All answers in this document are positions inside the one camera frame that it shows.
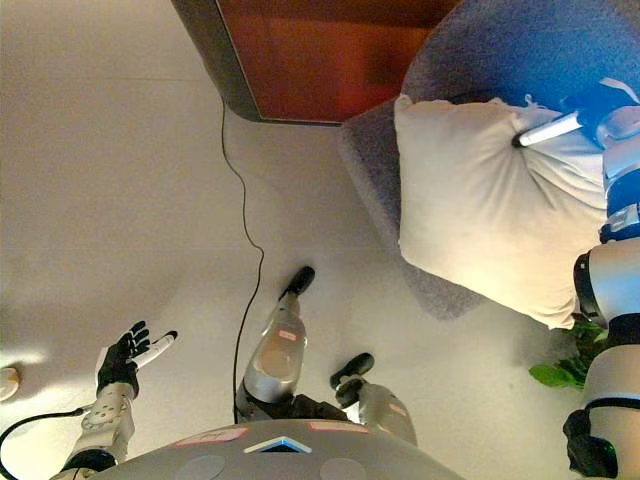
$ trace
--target robot leg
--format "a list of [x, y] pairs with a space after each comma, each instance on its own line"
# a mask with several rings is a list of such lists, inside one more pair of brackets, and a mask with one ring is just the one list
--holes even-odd
[[330, 384], [336, 389], [338, 403], [345, 409], [359, 402], [360, 423], [417, 445], [407, 407], [388, 388], [368, 383], [362, 378], [373, 363], [373, 357], [363, 353], [331, 377]]
[[315, 272], [304, 267], [294, 276], [271, 313], [236, 394], [242, 421], [286, 418], [300, 378], [307, 336], [299, 318], [298, 296]]

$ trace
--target chair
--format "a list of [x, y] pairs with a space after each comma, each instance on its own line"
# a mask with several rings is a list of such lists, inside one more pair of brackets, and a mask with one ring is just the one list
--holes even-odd
[[[638, 0], [465, 0], [427, 38], [402, 91], [414, 102], [499, 96], [513, 105], [530, 93], [558, 108], [561, 98], [606, 76], [640, 91]], [[393, 100], [345, 122], [339, 147], [385, 248], [402, 265], [423, 308], [451, 320], [484, 302], [485, 297], [400, 256]]]

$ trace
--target black shoe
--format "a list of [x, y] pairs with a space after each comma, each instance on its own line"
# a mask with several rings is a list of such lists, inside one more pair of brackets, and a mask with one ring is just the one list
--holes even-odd
[[360, 389], [366, 382], [363, 378], [352, 378], [340, 385], [336, 392], [336, 400], [343, 410], [360, 400]]
[[364, 375], [373, 368], [375, 360], [370, 353], [361, 353], [357, 357], [352, 358], [349, 363], [331, 375], [329, 385], [336, 390], [340, 385], [342, 377], [350, 377], [351, 375]]
[[293, 278], [289, 282], [289, 285], [287, 285], [287, 288], [284, 289], [284, 291], [278, 298], [278, 301], [282, 300], [282, 297], [284, 297], [287, 293], [293, 293], [296, 296], [301, 295], [302, 292], [309, 288], [309, 285], [311, 285], [311, 282], [313, 282], [315, 276], [316, 271], [313, 268], [309, 266], [302, 267], [300, 270], [298, 270], [298, 273], [293, 276]]

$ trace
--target green plant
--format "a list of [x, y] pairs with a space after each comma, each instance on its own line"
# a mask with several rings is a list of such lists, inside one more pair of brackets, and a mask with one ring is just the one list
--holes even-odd
[[563, 333], [573, 338], [578, 353], [559, 360], [553, 366], [540, 364], [529, 369], [533, 378], [548, 387], [582, 390], [593, 359], [606, 348], [606, 330], [582, 315], [574, 318], [573, 328]]

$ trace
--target black cable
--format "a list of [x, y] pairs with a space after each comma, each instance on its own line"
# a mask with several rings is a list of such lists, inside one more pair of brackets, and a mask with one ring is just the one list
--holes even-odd
[[71, 410], [70, 412], [59, 412], [59, 413], [45, 413], [43, 415], [35, 415], [33, 417], [25, 418], [24, 420], [20, 420], [19, 422], [14, 423], [9, 428], [7, 428], [2, 435], [0, 435], [0, 473], [7, 480], [18, 480], [16, 477], [9, 473], [2, 463], [2, 444], [7, 439], [9, 435], [13, 433], [14, 430], [20, 428], [25, 423], [35, 422], [37, 420], [43, 420], [45, 418], [60, 418], [60, 417], [78, 417], [86, 412], [84, 407], [76, 408], [75, 410]]
[[238, 423], [238, 412], [236, 408], [236, 391], [237, 391], [237, 370], [238, 370], [238, 351], [240, 349], [240, 339], [242, 337], [242, 331], [244, 330], [244, 324], [247, 321], [247, 315], [249, 314], [249, 309], [253, 304], [253, 300], [256, 298], [258, 294], [258, 290], [260, 289], [260, 282], [262, 280], [262, 263], [264, 262], [264, 249], [253, 241], [251, 235], [249, 234], [249, 229], [247, 228], [247, 185], [244, 182], [244, 178], [242, 175], [233, 167], [231, 162], [229, 161], [229, 157], [227, 155], [227, 147], [225, 143], [225, 123], [227, 117], [227, 104], [224, 100], [222, 100], [222, 128], [220, 129], [220, 136], [222, 140], [222, 156], [224, 157], [224, 161], [227, 162], [227, 165], [231, 169], [231, 171], [235, 174], [236, 177], [240, 180], [242, 184], [242, 225], [244, 227], [244, 234], [247, 237], [247, 240], [251, 244], [253, 248], [260, 252], [260, 262], [258, 262], [258, 279], [256, 281], [256, 286], [253, 290], [253, 294], [247, 303], [247, 307], [244, 310], [244, 315], [242, 316], [242, 322], [240, 323], [240, 328], [238, 329], [238, 337], [236, 338], [236, 348], [233, 354], [233, 391], [231, 392], [233, 398], [233, 421], [234, 423]]

